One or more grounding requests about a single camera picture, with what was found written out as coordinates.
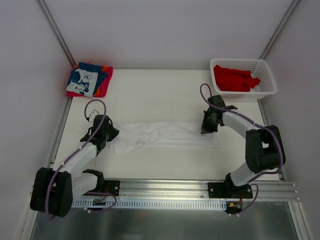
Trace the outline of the white plastic basket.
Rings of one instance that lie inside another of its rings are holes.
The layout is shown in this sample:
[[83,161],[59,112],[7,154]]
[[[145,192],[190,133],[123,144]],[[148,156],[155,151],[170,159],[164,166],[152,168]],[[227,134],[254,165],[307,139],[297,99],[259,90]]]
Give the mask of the white plastic basket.
[[246,102],[277,92],[273,73],[262,59],[213,58],[210,73],[214,92],[224,99]]

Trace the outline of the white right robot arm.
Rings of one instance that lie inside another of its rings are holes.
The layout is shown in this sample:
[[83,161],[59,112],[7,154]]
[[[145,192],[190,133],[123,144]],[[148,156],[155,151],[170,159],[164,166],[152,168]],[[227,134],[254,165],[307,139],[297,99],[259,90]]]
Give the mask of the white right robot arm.
[[238,198],[251,182],[268,170],[278,171],[286,162],[279,128],[259,125],[238,112],[233,105],[226,105],[220,95],[205,100],[209,108],[204,111],[202,134],[218,131],[227,126],[245,140],[244,163],[225,176],[223,182],[214,183],[209,193],[221,198]]

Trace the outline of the pink folded t shirt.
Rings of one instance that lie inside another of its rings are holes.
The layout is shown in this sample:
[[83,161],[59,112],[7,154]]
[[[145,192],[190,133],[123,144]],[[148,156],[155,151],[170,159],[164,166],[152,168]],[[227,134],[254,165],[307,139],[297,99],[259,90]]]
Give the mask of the pink folded t shirt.
[[67,97],[88,97],[88,98],[102,98],[105,97],[108,91],[109,83],[111,81],[113,75],[113,67],[105,66],[105,65],[94,65],[87,64],[84,62],[80,62],[74,69],[71,71],[68,83],[71,80],[71,75],[75,71],[75,69],[82,69],[88,72],[96,72],[98,73],[97,83],[94,89],[93,97],[83,96],[78,93],[73,93],[66,90]]

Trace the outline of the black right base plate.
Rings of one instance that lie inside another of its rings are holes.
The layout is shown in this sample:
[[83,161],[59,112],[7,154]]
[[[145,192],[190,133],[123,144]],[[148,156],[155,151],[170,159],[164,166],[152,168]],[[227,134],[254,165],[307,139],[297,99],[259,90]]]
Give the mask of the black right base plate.
[[252,199],[252,187],[249,184],[242,186],[227,186],[224,182],[209,182],[208,196],[211,199]]

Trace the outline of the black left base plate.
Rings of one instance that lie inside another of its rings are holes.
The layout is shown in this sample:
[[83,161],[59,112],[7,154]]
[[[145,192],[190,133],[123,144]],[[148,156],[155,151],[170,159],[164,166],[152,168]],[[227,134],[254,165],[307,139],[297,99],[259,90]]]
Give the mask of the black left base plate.
[[102,184],[102,193],[108,193],[115,197],[119,196],[121,182],[119,180],[104,180]]

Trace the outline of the aluminium mounting rail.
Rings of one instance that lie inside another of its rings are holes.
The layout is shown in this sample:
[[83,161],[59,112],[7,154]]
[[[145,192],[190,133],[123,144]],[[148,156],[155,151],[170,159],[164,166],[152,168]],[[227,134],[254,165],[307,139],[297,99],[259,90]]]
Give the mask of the aluminium mounting rail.
[[[155,200],[208,200],[228,198],[209,198],[208,183],[220,181],[205,180],[155,180],[155,179],[108,179],[120,181],[118,198]],[[256,181],[249,184],[253,198],[259,201],[298,202],[300,196],[296,185],[287,181]],[[82,196],[103,196],[108,193],[84,194]]]

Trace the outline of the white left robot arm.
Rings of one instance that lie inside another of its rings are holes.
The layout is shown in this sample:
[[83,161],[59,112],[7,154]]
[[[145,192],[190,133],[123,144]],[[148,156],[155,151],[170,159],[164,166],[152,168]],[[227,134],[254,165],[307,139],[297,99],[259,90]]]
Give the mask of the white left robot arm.
[[98,114],[92,126],[80,139],[76,149],[53,168],[40,168],[35,176],[30,199],[30,209],[48,213],[50,217],[65,217],[74,200],[85,194],[108,193],[110,185],[101,171],[85,169],[119,134],[107,115]]

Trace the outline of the light blue printed t shirt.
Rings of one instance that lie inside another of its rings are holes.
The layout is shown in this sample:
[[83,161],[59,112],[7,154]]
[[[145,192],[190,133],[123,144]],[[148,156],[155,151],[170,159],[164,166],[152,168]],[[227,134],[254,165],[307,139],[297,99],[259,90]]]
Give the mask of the light blue printed t shirt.
[[68,92],[77,93],[86,97],[93,97],[97,80],[97,72],[90,72],[77,68],[71,74],[70,81],[65,89]]

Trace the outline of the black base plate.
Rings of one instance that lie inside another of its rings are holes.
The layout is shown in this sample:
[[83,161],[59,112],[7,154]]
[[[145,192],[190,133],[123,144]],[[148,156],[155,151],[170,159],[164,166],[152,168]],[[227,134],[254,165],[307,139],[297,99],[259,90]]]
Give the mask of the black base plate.
[[119,180],[104,180],[102,184],[102,193],[108,193],[115,197],[119,196],[121,182]]
[[224,182],[209,182],[208,196],[211,199],[252,199],[252,187],[249,184],[242,186],[227,186]]

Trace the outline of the white t shirt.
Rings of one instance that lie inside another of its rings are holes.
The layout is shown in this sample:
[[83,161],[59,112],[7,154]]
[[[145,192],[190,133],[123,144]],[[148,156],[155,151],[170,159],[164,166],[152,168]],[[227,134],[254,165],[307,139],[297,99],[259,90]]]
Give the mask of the white t shirt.
[[201,134],[199,122],[155,121],[115,124],[118,136],[110,142],[116,154],[154,149],[217,149],[214,133]]

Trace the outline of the red t shirt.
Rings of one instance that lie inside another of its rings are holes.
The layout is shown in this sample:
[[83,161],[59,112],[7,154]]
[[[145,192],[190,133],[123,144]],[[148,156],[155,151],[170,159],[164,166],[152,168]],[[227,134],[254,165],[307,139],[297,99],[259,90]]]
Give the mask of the red t shirt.
[[250,92],[261,80],[252,77],[249,70],[239,70],[216,65],[213,68],[216,85],[224,92]]

